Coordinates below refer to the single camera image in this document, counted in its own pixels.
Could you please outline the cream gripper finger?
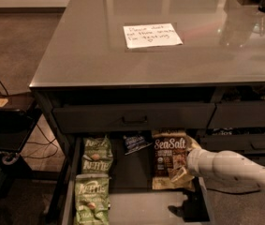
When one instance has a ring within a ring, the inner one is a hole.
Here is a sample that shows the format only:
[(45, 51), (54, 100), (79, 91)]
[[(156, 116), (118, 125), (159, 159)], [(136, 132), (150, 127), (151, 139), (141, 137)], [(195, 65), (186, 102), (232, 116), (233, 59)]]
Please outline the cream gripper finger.
[(189, 178), (188, 171), (185, 167), (181, 167), (178, 169), (172, 169), (170, 171), (170, 181), (173, 183), (179, 181), (186, 181)]

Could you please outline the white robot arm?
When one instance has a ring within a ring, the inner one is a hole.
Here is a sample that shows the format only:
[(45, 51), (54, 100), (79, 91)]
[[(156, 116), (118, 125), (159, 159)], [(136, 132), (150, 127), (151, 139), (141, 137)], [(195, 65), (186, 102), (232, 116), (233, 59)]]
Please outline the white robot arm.
[(233, 181), (265, 192), (265, 166), (232, 151), (210, 152), (196, 148), (188, 152), (186, 163), (169, 171), (172, 183), (190, 181), (193, 176)]

